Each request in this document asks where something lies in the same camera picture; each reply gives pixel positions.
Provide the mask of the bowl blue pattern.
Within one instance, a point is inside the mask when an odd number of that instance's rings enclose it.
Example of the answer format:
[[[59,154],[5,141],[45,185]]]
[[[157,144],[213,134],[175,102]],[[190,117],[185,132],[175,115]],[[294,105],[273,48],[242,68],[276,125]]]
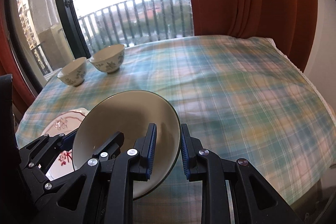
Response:
[[[97,104],[79,126],[72,148],[72,165],[79,169],[110,136],[124,134],[121,151],[133,148],[145,136],[148,125],[157,126],[153,172],[147,182],[134,182],[133,197],[141,198],[157,188],[174,167],[181,142],[178,114],[165,98],[145,90],[120,92]]]

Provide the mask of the ceramic bowl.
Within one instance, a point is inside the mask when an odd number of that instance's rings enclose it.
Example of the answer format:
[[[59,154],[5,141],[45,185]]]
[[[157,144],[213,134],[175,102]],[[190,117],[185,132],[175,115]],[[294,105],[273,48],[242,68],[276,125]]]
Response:
[[[84,82],[86,73],[87,59],[80,57],[62,68],[57,78],[68,86],[79,86]]]

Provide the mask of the floral bowl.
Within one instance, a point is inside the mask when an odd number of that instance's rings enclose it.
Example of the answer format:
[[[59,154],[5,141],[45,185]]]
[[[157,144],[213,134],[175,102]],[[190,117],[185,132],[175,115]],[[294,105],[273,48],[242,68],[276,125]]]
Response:
[[[89,62],[100,72],[113,73],[120,68],[124,56],[125,46],[116,44],[98,51],[89,58]]]

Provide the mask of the left red curtain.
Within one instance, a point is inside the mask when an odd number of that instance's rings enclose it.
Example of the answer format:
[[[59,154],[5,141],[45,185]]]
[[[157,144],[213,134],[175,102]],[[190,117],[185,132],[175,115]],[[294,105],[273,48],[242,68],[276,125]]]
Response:
[[[24,80],[10,46],[10,32],[5,19],[5,0],[1,0],[1,76],[13,75],[13,103],[23,115],[32,105],[35,96]]]

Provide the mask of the plaid tablecloth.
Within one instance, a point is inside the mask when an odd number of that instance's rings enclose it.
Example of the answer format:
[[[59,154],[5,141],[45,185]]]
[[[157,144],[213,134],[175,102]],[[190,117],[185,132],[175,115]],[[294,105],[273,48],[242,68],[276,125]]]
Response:
[[[268,38],[194,36],[126,48],[88,66],[83,84],[52,77],[17,131],[24,146],[59,114],[126,90],[166,98],[190,134],[227,160],[246,158],[287,203],[335,164],[335,117],[316,87]]]

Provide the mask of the balcony metal railing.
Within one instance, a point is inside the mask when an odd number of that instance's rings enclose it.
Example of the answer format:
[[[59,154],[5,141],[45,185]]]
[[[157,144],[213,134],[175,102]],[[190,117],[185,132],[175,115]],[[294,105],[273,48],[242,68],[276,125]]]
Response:
[[[23,32],[39,70],[47,77],[74,59],[62,25],[38,33],[28,0],[18,0]],[[90,55],[115,44],[133,47],[193,36],[191,0],[128,0],[78,18]]]

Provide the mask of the black window frame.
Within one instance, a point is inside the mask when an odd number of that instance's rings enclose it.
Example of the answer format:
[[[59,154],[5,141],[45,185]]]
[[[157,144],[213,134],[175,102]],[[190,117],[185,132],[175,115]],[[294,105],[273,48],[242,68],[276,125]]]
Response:
[[[60,22],[75,58],[91,56],[76,16],[73,0],[55,0]]]

